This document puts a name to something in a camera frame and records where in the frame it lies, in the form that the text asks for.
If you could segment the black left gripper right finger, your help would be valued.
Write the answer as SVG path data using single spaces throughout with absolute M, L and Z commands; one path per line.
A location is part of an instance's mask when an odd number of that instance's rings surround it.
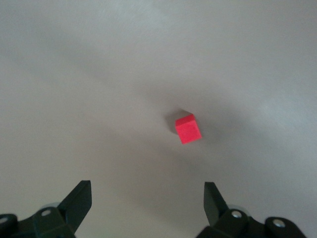
M 204 184 L 204 211 L 209 225 L 199 238 L 304 238 L 304 233 L 292 221 L 268 217 L 256 221 L 237 208 L 230 209 L 214 182 Z

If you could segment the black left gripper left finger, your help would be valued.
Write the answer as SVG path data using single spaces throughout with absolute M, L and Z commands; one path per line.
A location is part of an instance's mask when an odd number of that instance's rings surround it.
M 14 214 L 1 214 L 2 238 L 74 238 L 92 206 L 89 180 L 80 181 L 56 206 L 42 208 L 19 221 Z

